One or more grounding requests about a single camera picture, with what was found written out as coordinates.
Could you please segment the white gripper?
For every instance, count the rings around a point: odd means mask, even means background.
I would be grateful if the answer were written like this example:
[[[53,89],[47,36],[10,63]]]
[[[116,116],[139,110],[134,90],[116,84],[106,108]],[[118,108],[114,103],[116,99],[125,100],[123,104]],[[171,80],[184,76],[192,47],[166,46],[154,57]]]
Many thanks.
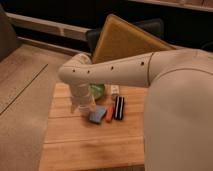
[[[96,110],[95,99],[88,83],[78,85],[72,84],[69,86],[69,89],[71,92],[71,105],[85,105],[89,108],[89,113]]]

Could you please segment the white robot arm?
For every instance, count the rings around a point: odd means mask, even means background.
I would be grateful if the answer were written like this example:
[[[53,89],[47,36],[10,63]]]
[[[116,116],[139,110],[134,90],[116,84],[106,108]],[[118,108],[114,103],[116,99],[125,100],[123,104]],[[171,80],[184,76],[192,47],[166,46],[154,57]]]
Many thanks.
[[[213,171],[213,53],[177,49],[98,64],[78,54],[59,78],[78,104],[85,83],[146,87],[145,171]]]

